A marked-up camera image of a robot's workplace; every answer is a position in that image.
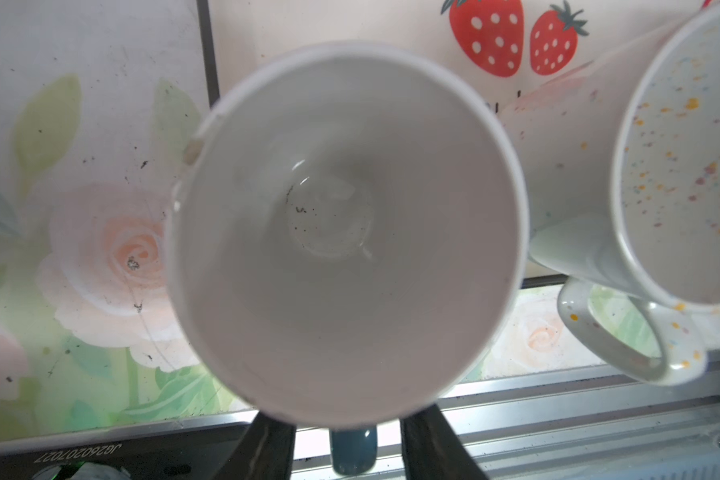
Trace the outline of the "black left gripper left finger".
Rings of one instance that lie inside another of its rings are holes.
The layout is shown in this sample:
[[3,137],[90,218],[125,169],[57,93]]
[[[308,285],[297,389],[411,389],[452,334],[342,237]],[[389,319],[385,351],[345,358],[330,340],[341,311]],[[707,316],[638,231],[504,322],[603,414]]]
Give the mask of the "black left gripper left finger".
[[296,426],[260,411],[215,480],[289,480],[292,474]]

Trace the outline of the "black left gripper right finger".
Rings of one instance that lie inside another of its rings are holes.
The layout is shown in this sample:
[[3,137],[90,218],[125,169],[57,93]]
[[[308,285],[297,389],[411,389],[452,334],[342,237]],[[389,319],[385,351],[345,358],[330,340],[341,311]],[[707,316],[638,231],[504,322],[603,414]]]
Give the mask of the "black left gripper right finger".
[[400,420],[408,480],[487,480],[436,404]]

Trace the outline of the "blue floral mug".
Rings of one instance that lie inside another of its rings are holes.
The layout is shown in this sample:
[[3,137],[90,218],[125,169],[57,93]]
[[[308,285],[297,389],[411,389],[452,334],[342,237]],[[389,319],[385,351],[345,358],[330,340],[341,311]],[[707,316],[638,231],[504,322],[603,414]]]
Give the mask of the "blue floral mug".
[[293,51],[215,104],[185,161],[164,258],[184,334],[257,414],[329,430],[339,468],[494,344],[528,198],[506,131],[448,69],[378,44]]

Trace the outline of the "white speckled mug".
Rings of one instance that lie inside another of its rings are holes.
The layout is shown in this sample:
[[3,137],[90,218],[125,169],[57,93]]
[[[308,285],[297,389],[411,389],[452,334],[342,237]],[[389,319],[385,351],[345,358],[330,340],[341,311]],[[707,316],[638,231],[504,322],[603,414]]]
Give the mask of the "white speckled mug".
[[527,184],[529,257],[567,278],[567,328],[635,380],[701,377],[693,316],[720,311],[720,2],[499,117]]

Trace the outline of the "white strawberry serving tray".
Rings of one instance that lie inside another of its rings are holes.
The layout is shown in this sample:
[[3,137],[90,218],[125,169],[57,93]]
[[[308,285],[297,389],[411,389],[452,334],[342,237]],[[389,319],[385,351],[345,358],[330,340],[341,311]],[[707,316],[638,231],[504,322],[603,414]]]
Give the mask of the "white strawberry serving tray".
[[476,75],[424,2],[361,25],[343,1],[253,16],[269,63],[212,109],[185,154],[166,277],[213,291],[399,298],[499,295],[532,259],[575,279],[699,308],[704,227],[679,217],[704,143],[676,63],[706,54],[720,7],[664,9],[508,106],[517,80]]

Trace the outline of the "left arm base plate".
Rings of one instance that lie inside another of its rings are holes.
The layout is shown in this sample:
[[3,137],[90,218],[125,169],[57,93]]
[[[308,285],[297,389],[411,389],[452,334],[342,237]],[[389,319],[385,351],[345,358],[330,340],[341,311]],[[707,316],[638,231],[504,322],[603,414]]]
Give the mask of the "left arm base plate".
[[0,479],[211,479],[246,423],[180,428],[94,442],[0,446]]

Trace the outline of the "aluminium front rail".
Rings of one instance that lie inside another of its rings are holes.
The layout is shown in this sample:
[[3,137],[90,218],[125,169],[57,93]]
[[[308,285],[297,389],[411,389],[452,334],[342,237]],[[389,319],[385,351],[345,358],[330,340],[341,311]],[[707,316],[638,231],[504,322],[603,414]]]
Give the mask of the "aluminium front rail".
[[[677,387],[605,366],[461,384],[440,409],[494,479],[720,479],[720,351]],[[242,411],[194,419],[0,441],[94,442],[180,428],[246,423]]]

